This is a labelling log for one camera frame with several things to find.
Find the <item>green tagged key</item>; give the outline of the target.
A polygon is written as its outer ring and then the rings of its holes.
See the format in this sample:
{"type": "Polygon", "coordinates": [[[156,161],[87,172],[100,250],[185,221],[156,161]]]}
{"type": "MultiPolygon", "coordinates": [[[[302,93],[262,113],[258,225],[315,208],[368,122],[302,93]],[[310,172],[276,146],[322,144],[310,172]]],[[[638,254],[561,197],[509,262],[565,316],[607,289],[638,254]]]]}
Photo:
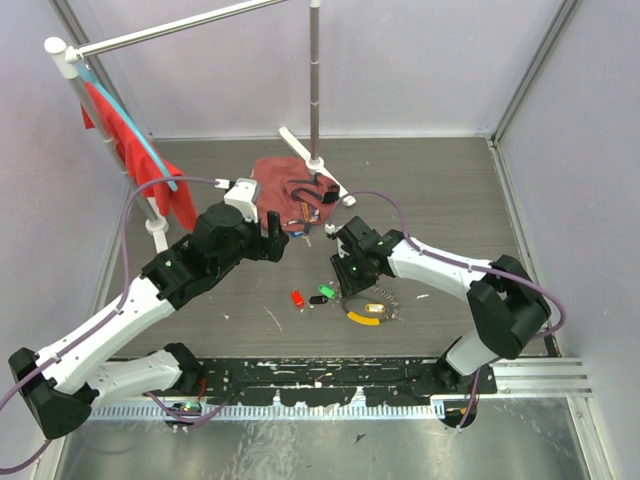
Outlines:
{"type": "Polygon", "coordinates": [[[318,286],[318,292],[327,299],[337,299],[339,297],[337,290],[324,284],[318,286]]]}

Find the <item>keyring with yellow tag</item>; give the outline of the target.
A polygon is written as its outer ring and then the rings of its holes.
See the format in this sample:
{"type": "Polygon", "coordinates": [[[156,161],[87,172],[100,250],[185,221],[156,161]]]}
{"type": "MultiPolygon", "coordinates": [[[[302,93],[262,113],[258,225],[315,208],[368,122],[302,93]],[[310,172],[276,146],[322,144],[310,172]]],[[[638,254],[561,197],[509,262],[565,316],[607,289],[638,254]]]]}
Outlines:
{"type": "Polygon", "coordinates": [[[340,305],[351,322],[362,326],[378,327],[399,318],[398,299],[381,287],[374,286],[351,296],[342,296],[340,305]]]}

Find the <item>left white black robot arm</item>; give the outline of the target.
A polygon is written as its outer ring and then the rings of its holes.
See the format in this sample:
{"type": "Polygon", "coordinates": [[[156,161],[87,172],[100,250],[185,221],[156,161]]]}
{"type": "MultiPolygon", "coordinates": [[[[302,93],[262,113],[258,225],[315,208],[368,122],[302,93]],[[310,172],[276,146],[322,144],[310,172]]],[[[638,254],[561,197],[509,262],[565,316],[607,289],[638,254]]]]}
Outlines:
{"type": "Polygon", "coordinates": [[[46,348],[12,354],[10,370],[44,437],[64,437],[101,406],[130,396],[194,393],[203,367],[182,343],[169,343],[137,360],[114,362],[111,357],[212,290],[242,260],[280,261],[288,237],[277,212],[266,218],[262,226],[235,206],[212,205],[197,218],[192,233],[157,254],[103,310],[46,348]]]}

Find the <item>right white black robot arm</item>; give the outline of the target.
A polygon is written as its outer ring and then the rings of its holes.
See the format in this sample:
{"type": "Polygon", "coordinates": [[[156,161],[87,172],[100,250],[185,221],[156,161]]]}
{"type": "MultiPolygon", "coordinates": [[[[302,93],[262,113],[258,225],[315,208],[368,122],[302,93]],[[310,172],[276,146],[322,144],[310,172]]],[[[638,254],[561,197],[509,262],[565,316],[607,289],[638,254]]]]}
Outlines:
{"type": "Polygon", "coordinates": [[[434,367],[432,382],[446,392],[462,393],[496,359],[516,359],[551,316],[538,286],[509,255],[495,261],[465,258],[432,249],[402,231],[381,235],[358,216],[324,230],[338,245],[331,265],[343,296],[355,296],[386,275],[466,302],[473,330],[454,340],[434,367]]]}

